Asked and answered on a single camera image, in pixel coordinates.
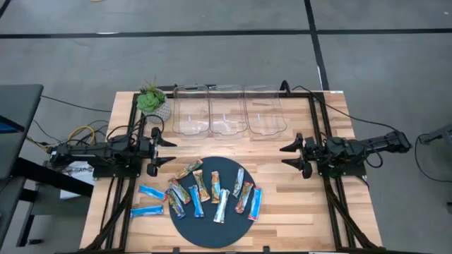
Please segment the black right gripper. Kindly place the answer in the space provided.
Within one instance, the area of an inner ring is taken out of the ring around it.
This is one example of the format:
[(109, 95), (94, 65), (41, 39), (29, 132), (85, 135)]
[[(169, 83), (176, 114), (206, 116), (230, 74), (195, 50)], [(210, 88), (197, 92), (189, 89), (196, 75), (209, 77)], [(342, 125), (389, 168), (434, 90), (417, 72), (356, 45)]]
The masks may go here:
[(281, 162), (291, 167), (297, 168), (298, 170), (302, 170), (302, 176), (304, 179), (309, 179), (313, 173), (312, 162), (317, 162), (319, 156), (319, 146), (316, 144), (313, 137), (303, 139), (301, 133), (297, 133), (295, 136), (295, 141), (287, 146), (280, 148), (281, 152), (296, 152), (301, 149), (302, 158), (296, 159), (282, 159)]

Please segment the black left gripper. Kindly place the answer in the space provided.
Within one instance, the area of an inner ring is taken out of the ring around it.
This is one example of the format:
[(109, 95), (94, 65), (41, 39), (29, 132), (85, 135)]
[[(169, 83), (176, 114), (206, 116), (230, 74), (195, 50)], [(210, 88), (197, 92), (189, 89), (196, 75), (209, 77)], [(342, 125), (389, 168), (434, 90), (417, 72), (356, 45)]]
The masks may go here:
[(146, 172), (149, 176), (157, 176), (158, 168), (163, 164), (170, 162), (176, 157), (158, 157), (158, 146), (162, 147), (176, 147), (177, 145), (166, 141), (162, 136), (162, 132), (158, 127), (153, 127), (150, 137), (143, 136), (140, 141), (139, 152), (145, 159), (150, 159), (147, 165)]

